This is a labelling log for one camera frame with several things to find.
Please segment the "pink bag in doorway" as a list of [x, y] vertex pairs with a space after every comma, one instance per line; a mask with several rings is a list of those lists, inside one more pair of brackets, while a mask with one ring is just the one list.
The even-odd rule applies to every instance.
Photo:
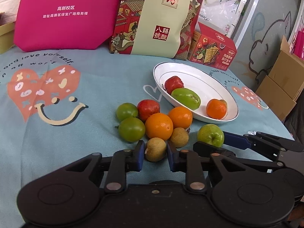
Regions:
[[298, 31], [293, 54], [296, 55], [297, 57], [299, 57], [301, 60], [304, 59], [304, 32], [303, 32], [303, 30]]

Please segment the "white round plate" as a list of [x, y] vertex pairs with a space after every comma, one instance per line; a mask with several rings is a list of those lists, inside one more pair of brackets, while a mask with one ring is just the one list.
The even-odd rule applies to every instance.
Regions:
[[[153, 77], [156, 86], [162, 96], [173, 106], [184, 106], [164, 89], [167, 79], [178, 76], [184, 87], [194, 91], [200, 98], [200, 107], [192, 111], [193, 117], [206, 123], [220, 124], [235, 120], [239, 116], [239, 107], [231, 95], [219, 81], [207, 73], [190, 65], [177, 62], [162, 62], [153, 69]], [[224, 118], [217, 120], [209, 117], [206, 112], [206, 105], [212, 99], [224, 100], [227, 102], [227, 112]]]

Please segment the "orange fruit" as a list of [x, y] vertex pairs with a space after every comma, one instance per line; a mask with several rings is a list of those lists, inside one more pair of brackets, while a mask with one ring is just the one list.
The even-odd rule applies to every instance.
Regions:
[[149, 139], [157, 137], [167, 141], [173, 133], [174, 126], [168, 115], [155, 113], [146, 120], [145, 129]]
[[168, 113], [174, 128], [188, 129], [193, 122], [192, 112], [185, 107], [175, 107]]

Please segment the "lower cardboard box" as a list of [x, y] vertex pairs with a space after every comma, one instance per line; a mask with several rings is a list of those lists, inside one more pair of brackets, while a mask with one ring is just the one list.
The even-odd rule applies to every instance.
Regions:
[[285, 120], [296, 105], [296, 102], [269, 76], [265, 76], [256, 94], [281, 121]]

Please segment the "brown round fruit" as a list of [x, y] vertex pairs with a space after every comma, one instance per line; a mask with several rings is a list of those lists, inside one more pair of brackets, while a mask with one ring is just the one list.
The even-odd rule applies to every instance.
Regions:
[[175, 128], [169, 141], [176, 148], [184, 147], [189, 141], [189, 133], [184, 128]]

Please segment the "patterned liquor gift bag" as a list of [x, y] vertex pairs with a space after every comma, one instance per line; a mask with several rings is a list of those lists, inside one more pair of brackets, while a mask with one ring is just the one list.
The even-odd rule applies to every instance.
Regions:
[[112, 54], [186, 60], [203, 0], [121, 0]]

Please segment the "magenta fabric tote bag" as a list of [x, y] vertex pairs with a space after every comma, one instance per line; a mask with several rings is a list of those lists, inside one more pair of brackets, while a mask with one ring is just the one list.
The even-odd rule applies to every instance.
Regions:
[[14, 43], [25, 52], [96, 49], [112, 36], [120, 0], [21, 0]]

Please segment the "oblong green mango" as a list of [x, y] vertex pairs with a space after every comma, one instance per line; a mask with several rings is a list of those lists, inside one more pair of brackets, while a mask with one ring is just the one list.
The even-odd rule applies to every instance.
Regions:
[[197, 110], [201, 104], [200, 97], [194, 91], [187, 88], [174, 89], [171, 96], [191, 110]]

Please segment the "light blue printed tablecloth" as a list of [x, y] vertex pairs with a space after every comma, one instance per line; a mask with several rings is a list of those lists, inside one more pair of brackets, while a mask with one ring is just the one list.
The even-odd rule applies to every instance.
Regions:
[[16, 198], [27, 183], [94, 152], [132, 148], [117, 132], [120, 104], [151, 99], [172, 105], [153, 78], [164, 58], [94, 51], [1, 55], [1, 227], [24, 221]]

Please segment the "white floral plastic bag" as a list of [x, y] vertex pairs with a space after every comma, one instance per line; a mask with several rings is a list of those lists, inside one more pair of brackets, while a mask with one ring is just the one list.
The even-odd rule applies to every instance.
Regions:
[[203, 0], [198, 22], [231, 37], [247, 0]]

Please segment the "red tomato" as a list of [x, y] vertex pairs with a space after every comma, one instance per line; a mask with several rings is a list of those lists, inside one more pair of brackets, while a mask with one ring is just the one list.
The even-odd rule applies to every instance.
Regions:
[[160, 104], [151, 99], [144, 99], [137, 105], [138, 118], [145, 122], [149, 116], [160, 112]]

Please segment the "red cracker box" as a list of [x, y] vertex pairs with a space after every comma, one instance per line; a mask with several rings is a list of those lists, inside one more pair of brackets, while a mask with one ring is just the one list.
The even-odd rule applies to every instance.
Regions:
[[199, 31], [193, 33], [188, 60], [218, 70], [228, 70], [237, 54], [233, 40], [200, 22], [198, 27]]

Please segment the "green tomato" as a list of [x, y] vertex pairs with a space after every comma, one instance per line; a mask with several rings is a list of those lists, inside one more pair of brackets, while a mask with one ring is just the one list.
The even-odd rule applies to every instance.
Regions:
[[127, 142], [139, 141], [145, 135], [144, 123], [135, 117], [126, 118], [119, 124], [119, 135]]
[[123, 103], [118, 106], [116, 110], [116, 116], [119, 121], [123, 121], [126, 118], [135, 117], [138, 116], [138, 109], [137, 107], [132, 103]]

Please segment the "red wax apple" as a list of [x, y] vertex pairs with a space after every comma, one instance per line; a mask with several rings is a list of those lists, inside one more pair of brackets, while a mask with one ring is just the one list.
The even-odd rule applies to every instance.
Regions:
[[178, 76], [172, 76], [166, 80], [165, 84], [163, 85], [163, 89], [171, 95], [171, 93], [175, 89], [184, 88], [184, 84], [182, 80]]

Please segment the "green apple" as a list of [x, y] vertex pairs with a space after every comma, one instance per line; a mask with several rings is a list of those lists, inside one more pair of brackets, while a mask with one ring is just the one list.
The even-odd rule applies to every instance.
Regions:
[[197, 133], [197, 140], [199, 142], [204, 142], [206, 144], [215, 146], [215, 147], [222, 147], [224, 144], [224, 133], [214, 124], [206, 124], [202, 126]]

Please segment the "brown kiwi-like fruit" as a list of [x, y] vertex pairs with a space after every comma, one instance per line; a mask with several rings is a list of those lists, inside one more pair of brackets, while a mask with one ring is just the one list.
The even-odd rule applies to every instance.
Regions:
[[158, 137], [150, 139], [145, 148], [145, 158], [150, 162], [158, 162], [166, 155], [166, 142]]

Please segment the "small orange tangerine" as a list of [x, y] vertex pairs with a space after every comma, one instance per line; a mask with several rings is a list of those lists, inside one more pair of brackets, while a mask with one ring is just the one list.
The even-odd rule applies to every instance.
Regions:
[[227, 113], [227, 107], [219, 99], [212, 99], [206, 105], [206, 113], [213, 119], [221, 120]]

